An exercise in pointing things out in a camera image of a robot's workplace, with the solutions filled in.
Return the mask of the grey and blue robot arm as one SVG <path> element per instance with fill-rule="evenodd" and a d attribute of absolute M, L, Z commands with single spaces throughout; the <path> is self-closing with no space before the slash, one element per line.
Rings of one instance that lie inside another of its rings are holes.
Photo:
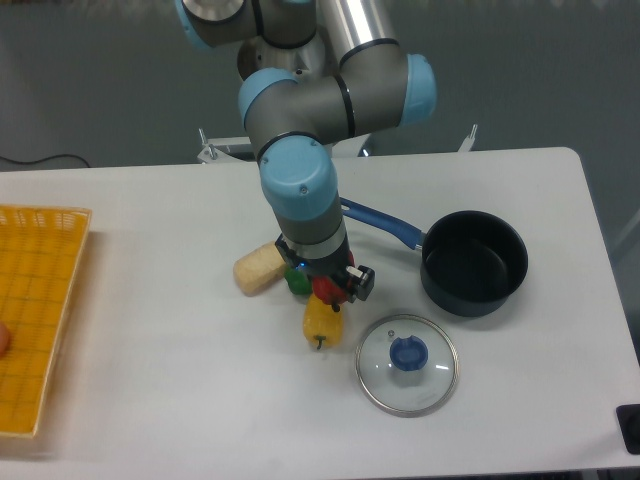
<path fill-rule="evenodd" d="M 259 40 L 238 94 L 276 248 L 325 304 L 365 300 L 374 272 L 351 254 L 331 144 L 428 118 L 437 87 L 425 57 L 400 46 L 380 1 L 180 1 L 186 34 L 213 48 Z"/>

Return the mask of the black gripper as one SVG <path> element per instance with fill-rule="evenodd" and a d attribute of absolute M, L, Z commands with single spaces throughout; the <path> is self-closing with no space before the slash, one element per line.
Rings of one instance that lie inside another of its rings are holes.
<path fill-rule="evenodd" d="M 355 266 L 348 241 L 329 256 L 311 259 L 299 256 L 283 237 L 275 247 L 286 265 L 303 274 L 311 284 L 314 295 L 324 304 L 365 301 L 375 284 L 375 272 L 364 265 Z"/>

